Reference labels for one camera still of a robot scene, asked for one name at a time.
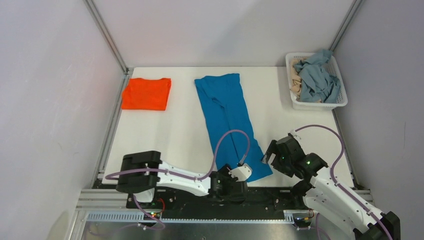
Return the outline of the grey-blue crumpled t-shirt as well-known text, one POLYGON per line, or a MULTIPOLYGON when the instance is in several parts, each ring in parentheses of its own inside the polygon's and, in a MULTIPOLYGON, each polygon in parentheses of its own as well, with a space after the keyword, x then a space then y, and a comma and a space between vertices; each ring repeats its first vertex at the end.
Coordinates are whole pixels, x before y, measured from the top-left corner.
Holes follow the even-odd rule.
POLYGON ((322 49, 312 56, 299 60, 294 65, 301 77, 300 101, 307 103, 335 103, 339 90, 340 80, 330 75, 323 67, 333 56, 333 52, 322 49))

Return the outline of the folded orange t-shirt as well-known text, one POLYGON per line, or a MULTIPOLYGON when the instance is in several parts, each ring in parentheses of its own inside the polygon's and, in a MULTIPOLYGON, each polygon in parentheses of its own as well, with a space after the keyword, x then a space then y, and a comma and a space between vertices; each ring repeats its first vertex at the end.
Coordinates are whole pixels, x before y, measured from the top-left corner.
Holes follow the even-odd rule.
POLYGON ((121 109, 165 111, 171 86, 170 78, 131 78, 121 94, 121 109))

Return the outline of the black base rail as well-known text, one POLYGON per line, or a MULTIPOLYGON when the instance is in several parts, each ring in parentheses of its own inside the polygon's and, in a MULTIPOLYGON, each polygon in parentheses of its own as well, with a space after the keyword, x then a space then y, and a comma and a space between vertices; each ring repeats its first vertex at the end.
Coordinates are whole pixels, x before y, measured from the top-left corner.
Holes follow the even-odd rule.
POLYGON ((162 219, 194 221, 288 220, 289 211, 309 212, 288 187, 249 187, 243 200, 219 200, 159 187, 152 202, 140 206, 147 212, 158 211, 162 219))

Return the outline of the white plastic laundry basket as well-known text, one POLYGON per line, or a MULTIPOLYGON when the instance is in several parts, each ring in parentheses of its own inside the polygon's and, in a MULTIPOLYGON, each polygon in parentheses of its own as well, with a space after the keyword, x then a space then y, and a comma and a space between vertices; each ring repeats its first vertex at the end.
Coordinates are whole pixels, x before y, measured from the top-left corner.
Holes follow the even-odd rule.
MULTIPOLYGON (((291 52, 286 54, 285 61, 287 68, 287 77, 290 78, 288 80, 289 88, 293 86, 292 73, 289 71, 289 69, 293 66, 292 61, 307 59, 313 54, 313 52, 291 52)), ((337 107, 344 107, 347 105, 348 98, 336 58, 334 56, 331 56, 328 63, 325 63, 323 67, 330 75, 336 76, 340 81, 340 90, 335 99, 335 103, 312 103, 300 101, 300 98, 290 90, 290 99, 292 101, 292 107, 295 110, 331 111, 337 107)))

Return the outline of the aluminium frame profile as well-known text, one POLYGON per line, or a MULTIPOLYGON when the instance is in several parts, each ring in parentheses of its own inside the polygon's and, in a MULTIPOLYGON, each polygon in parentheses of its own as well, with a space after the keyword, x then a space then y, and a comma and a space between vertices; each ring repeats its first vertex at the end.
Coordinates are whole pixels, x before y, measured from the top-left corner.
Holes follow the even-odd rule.
POLYGON ((71 239, 84 240, 342 240, 340 223, 291 202, 287 187, 252 187, 247 201, 226 204, 160 188, 137 208, 113 185, 84 189, 71 239))

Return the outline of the beige crumpled t-shirt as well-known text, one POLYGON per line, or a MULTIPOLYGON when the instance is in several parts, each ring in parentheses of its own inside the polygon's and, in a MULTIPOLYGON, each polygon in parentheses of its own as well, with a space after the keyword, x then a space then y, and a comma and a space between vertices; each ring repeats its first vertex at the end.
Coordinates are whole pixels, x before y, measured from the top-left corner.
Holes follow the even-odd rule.
POLYGON ((302 79, 299 76, 298 72, 295 69, 295 65, 299 63, 299 59, 294 58, 290 62, 290 78, 291 78, 291 87, 290 91, 295 95, 297 99, 300 98, 301 90, 302 90, 302 79))

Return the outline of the blue t-shirt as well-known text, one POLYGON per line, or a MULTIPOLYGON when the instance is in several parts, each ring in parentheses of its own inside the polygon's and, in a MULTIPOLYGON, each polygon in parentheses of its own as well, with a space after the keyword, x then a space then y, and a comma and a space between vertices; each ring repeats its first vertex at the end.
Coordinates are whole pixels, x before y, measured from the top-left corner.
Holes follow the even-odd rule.
POLYGON ((243 95, 238 73, 205 76, 194 81, 212 149, 218 148, 215 164, 236 168, 240 160, 250 166, 248 182, 270 176, 243 95))

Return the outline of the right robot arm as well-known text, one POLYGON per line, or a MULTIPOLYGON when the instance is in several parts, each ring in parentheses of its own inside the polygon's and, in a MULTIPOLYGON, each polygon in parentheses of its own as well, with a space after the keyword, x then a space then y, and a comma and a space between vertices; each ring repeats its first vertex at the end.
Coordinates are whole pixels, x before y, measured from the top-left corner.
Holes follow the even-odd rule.
POLYGON ((313 209, 337 225, 352 240, 399 240, 399 217, 379 208, 336 179, 316 153, 306 154, 291 135, 272 140, 263 156, 278 172, 300 181, 290 189, 290 202, 297 209, 313 209))

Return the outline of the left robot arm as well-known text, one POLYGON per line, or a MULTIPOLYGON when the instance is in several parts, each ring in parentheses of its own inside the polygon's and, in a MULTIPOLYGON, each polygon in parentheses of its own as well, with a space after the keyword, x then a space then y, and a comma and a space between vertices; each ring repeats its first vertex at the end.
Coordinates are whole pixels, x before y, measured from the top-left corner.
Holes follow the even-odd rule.
POLYGON ((247 180, 251 167, 242 163, 232 169, 225 165, 210 173, 183 170, 161 160, 158 151, 131 153, 123 156, 120 172, 107 179, 116 179, 118 192, 135 195, 145 208, 157 204, 158 187, 166 187, 190 193, 196 197, 208 197, 214 201, 240 202, 247 197, 247 180))

